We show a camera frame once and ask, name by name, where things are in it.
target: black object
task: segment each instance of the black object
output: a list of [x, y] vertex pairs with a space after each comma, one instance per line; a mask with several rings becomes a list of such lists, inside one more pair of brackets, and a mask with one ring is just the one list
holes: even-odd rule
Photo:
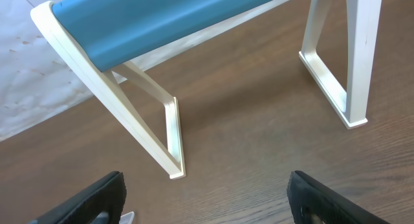
[[388, 223], [301, 171], [292, 172], [287, 196], [296, 224]]
[[126, 195], [124, 176], [111, 172], [30, 224], [119, 224]]

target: white stand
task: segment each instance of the white stand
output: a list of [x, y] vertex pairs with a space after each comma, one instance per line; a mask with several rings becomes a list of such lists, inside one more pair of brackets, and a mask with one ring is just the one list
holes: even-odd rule
[[177, 99], [131, 62], [112, 68], [114, 72], [130, 79], [164, 104], [167, 122], [167, 150], [136, 112], [116, 82], [113, 72], [101, 73], [89, 60], [85, 51], [60, 25], [54, 17], [52, 5], [53, 2], [48, 1], [35, 7], [30, 13], [46, 40], [102, 104], [169, 173], [171, 179], [184, 177], [186, 171]]
[[367, 122], [369, 84], [373, 66], [381, 0], [347, 0], [347, 92], [316, 54], [316, 45], [332, 0], [312, 0], [299, 56], [348, 129]]

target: blue panel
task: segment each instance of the blue panel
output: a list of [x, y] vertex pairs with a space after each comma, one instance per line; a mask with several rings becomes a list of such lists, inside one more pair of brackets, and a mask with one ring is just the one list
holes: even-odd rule
[[64, 0], [52, 10], [95, 66], [106, 71], [268, 1]]

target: brown wooden surface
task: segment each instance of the brown wooden surface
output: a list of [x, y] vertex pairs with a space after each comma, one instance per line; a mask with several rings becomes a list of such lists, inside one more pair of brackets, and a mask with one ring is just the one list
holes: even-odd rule
[[[293, 0], [148, 71], [179, 99], [187, 177], [169, 180], [91, 98], [0, 143], [0, 223], [26, 223], [112, 170], [135, 223], [292, 223], [293, 170], [413, 223], [413, 3], [382, 3], [367, 125], [346, 130], [300, 62], [310, 0]], [[335, 0], [318, 50], [343, 84], [346, 34]], [[165, 142], [162, 105], [122, 87]]]

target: white wall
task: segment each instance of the white wall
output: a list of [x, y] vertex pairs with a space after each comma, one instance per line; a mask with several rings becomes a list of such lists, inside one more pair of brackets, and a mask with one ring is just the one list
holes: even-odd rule
[[[0, 0], [0, 140], [92, 96], [42, 37], [30, 10], [49, 0]], [[133, 60], [146, 70], [285, 0], [275, 0]]]

